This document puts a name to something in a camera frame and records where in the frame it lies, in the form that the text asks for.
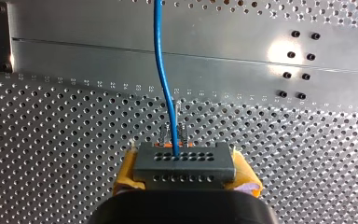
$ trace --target blue wire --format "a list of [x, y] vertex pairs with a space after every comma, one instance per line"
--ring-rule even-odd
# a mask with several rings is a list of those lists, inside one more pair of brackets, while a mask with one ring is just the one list
[[168, 115], [170, 117], [171, 136], [172, 136], [172, 154], [173, 156], [176, 157], [179, 155], [179, 146], [178, 146], [178, 133], [176, 129], [175, 109], [173, 107], [167, 76], [165, 75], [164, 61], [162, 59], [162, 50], [161, 50], [161, 0], [155, 0], [154, 47], [155, 47], [155, 56], [156, 56], [159, 80], [161, 82], [162, 90], [164, 91], [165, 100], [167, 101]]

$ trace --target perforated metal panel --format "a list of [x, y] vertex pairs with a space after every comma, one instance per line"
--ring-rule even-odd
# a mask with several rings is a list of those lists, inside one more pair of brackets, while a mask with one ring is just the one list
[[[183, 99], [196, 145], [226, 141], [284, 223], [358, 223], [358, 113]], [[0, 76], [0, 223], [85, 223], [164, 101]]]
[[[86, 223], [129, 140], [158, 140], [153, 3], [9, 1], [0, 223]], [[166, 0], [163, 18], [190, 140], [240, 149], [281, 223], [358, 223], [358, 0]]]

